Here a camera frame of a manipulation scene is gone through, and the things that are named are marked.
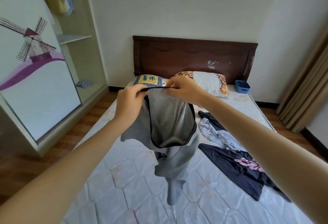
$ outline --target shelf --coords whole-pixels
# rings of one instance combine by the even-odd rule
[[[91,36],[85,36],[85,35],[57,35],[57,39],[60,44],[67,44],[70,42],[78,41],[81,39],[89,38]]]
[[[83,89],[81,87],[76,87],[77,93],[80,96],[82,104],[88,101],[88,99],[92,97],[92,95],[102,87],[104,87],[104,85],[100,85],[100,84],[93,84],[92,86],[87,87],[86,89]]]

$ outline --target dark wooden headboard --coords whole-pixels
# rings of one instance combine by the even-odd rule
[[[256,43],[133,36],[134,74],[171,78],[180,71],[220,73],[247,81]]]

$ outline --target curtain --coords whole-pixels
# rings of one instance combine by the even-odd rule
[[[292,132],[300,132],[328,100],[328,28],[282,98],[276,114]]]

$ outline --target blue plastic basket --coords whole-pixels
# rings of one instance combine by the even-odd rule
[[[235,80],[235,90],[240,94],[247,94],[251,87],[245,81]]]

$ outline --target light gray garment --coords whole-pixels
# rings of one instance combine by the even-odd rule
[[[207,118],[201,119],[199,129],[205,138],[217,143],[221,148],[246,152],[245,148],[229,132],[215,130]]]
[[[165,89],[150,89],[148,93],[152,135],[150,116],[144,100],[136,121],[121,135],[121,141],[136,139],[156,152],[158,165],[155,166],[155,175],[167,180],[167,202],[174,205],[182,193],[182,186],[187,178],[187,166],[196,152],[199,140],[195,118],[189,105],[163,90]],[[182,146],[167,147],[173,142]]]

